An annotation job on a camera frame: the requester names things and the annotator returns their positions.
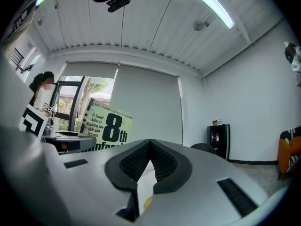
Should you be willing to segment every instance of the black trim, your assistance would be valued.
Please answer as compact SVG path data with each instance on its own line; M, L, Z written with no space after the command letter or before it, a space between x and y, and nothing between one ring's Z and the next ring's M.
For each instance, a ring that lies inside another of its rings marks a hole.
M74 151L80 149L80 141L69 141L68 142L68 151Z
M139 208L137 208L135 200L135 196L132 194L128 200L127 207L119 210L116 214L124 219L134 222L137 218L136 215L139 215L139 212L137 211Z
M10 60L16 65L16 71L18 69L21 69L20 67L20 63L22 61L22 59L24 59L23 55L21 55L21 53L19 52L19 50L17 50L16 48L14 49Z
M181 127L182 127L182 145L183 145L183 111L182 111L182 100L180 96L180 106L181 106Z
M230 131L230 125L229 124L227 124L226 125L226 128L228 127L228 129L229 129L229 145L228 145L228 158L227 158L227 160L229 161L229 157L230 157L230 146L231 146L231 131Z
M238 163L238 164L246 164L246 165L277 165L278 161L240 161L240 160L231 160L231 163Z
M257 208L253 200L231 178L220 180L217 184L227 195L240 216L244 217Z
M81 81L59 81L59 86L80 86Z
M70 110L70 121L69 121L69 127L68 127L69 131L74 131L74 126L75 126L75 121L76 121L76 116L77 116L77 113L74 113L74 110L76 109L76 111L78 111L78 109L79 109L80 97L81 97L81 94L84 90L84 87L86 85L86 82L87 82L88 78L89 78L88 76L86 76L86 77L84 76L81 79L81 82L78 85L78 88L75 92L72 107L71 107L71 110Z
M226 124L222 124L222 125L218 125L218 126L210 126L210 127L214 127L214 128L217 128L217 127L224 127Z
M56 83L55 84L55 90L53 91L53 94L52 94L52 97L51 97L51 100L50 100L50 103L49 103L49 106L50 107L53 107L55 105L55 99L56 99L56 96L58 94L58 90L59 90L59 83Z
M104 172L117 189L132 193L135 202L132 204L134 209L131 210L136 212L135 218L139 216L137 182L150 160L157 180L153 187L154 194L177 191L192 172L192 164L186 156L154 139L144 140L110 158L104 166Z
M64 113L60 113L60 112L56 112L55 117L66 120L66 121L69 121L69 119L70 119L70 116L68 114L64 114Z
M224 144L226 145L225 159L229 160L230 151L228 151L228 158L227 158L227 150L228 150L228 148L227 148L227 146L228 146L228 144L227 144L227 140L228 140L227 126L226 126L226 124L223 124L223 126L224 126L224 135L225 135Z
M70 162L66 162L64 163L65 167L68 168L74 168L80 165L84 165L88 163L85 159L81 159L81 160L77 160L77 161L70 161Z

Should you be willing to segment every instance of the ceiling slats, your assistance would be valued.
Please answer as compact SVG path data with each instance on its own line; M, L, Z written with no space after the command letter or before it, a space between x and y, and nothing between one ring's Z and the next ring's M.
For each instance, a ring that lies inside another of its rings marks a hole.
M226 1L251 39L262 36L282 17L272 0ZM107 8L105 3L90 0L46 0L33 22L50 51L85 45L124 46L157 53L200 71L235 54L237 44L245 45L236 27L229 30L201 0L131 0L114 13ZM194 31L195 21L207 21L209 26Z

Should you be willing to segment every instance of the black and white sign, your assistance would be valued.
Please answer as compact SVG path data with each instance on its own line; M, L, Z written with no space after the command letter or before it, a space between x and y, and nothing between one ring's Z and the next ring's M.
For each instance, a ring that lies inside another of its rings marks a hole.
M21 118L19 129L30 131L41 140L48 118L38 112L31 105L28 105Z
M50 107L47 103L44 103L43 108L44 108L47 112L51 112L51 111L52 111L52 107Z
M133 118L127 113L91 99L83 117L79 136L96 138L92 151L103 150L128 142Z

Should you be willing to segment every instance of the qr code sign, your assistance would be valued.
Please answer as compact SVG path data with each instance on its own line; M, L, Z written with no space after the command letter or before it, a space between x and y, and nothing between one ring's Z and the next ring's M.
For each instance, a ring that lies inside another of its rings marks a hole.
M30 131L41 140L47 121L48 118L46 116L42 115L31 105L28 105L19 123L19 129L21 131Z
M51 111L52 111L52 107L50 107L47 103L44 103L43 108L44 108L47 112L51 112Z

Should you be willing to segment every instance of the floor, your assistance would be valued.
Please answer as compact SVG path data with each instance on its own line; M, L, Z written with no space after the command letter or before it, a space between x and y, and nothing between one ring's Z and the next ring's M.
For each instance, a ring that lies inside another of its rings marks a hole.
M269 197L280 188L289 185L292 180L291 177L282 175L277 181L278 174L275 165L245 165L237 163L233 163L233 165L256 181Z

